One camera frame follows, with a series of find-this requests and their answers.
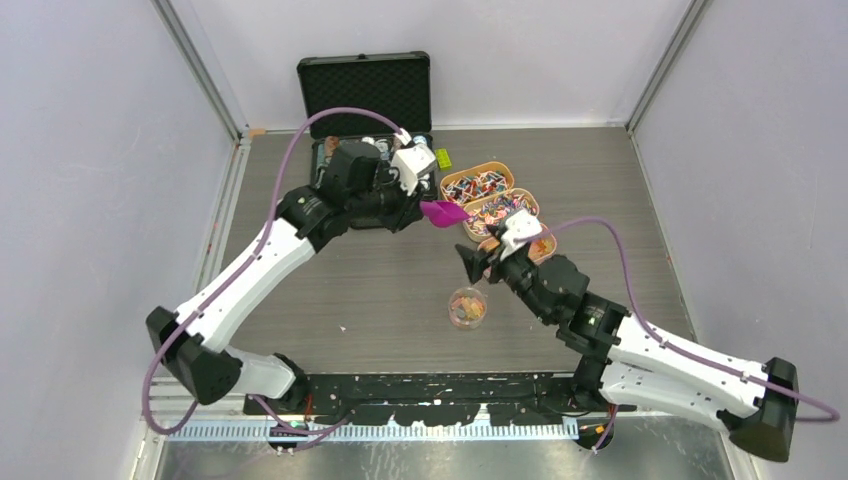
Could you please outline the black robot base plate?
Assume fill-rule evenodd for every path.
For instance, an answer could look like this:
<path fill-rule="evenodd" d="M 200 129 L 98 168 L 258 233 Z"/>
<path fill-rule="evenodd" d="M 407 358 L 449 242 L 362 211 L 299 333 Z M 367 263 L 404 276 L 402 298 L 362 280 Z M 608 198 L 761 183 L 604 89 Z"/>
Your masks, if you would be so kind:
<path fill-rule="evenodd" d="M 321 425 L 468 425 L 487 413 L 493 426 L 553 425 L 562 416 L 605 418 L 602 399 L 577 399 L 572 375 L 560 372 L 439 374 L 308 374 L 293 399 L 269 400 L 280 417 Z"/>

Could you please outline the magenta plastic scoop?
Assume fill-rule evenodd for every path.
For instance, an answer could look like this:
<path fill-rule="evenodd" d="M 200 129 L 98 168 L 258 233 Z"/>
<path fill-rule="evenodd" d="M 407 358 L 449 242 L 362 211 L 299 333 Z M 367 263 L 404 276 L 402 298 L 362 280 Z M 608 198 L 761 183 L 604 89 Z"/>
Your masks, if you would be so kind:
<path fill-rule="evenodd" d="M 422 201 L 419 207 L 422 214 L 437 228 L 448 228 L 470 218 L 461 206 L 450 201 Z"/>

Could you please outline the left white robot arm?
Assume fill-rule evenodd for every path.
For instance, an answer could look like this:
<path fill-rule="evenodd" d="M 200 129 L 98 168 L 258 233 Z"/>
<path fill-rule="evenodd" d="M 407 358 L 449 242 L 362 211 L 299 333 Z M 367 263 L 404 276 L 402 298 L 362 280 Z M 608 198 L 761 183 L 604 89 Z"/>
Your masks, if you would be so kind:
<path fill-rule="evenodd" d="M 282 355 L 231 347 L 248 315 L 299 266 L 353 221 L 370 217 L 397 232 L 422 219 L 434 185 L 436 157 L 414 143 L 390 161 L 368 143 L 337 147 L 319 185 L 287 192 L 270 225 L 200 293 L 170 311 L 157 307 L 145 324 L 162 365 L 201 405 L 230 393 L 259 394 L 284 414 L 307 398 L 302 374 Z"/>

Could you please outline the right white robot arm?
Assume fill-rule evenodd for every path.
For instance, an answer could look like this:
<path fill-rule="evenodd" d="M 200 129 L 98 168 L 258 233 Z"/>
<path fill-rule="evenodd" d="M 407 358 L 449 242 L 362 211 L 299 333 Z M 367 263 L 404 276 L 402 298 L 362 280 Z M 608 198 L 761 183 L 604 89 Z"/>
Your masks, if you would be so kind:
<path fill-rule="evenodd" d="M 584 410 L 611 405 L 670 413 L 708 426 L 764 460 L 789 459 L 798 402 L 796 366 L 725 355 L 645 323 L 589 291 L 590 279 L 564 255 L 537 264 L 528 248 L 455 247 L 471 282 L 505 284 L 556 336 L 580 354 L 571 397 Z"/>

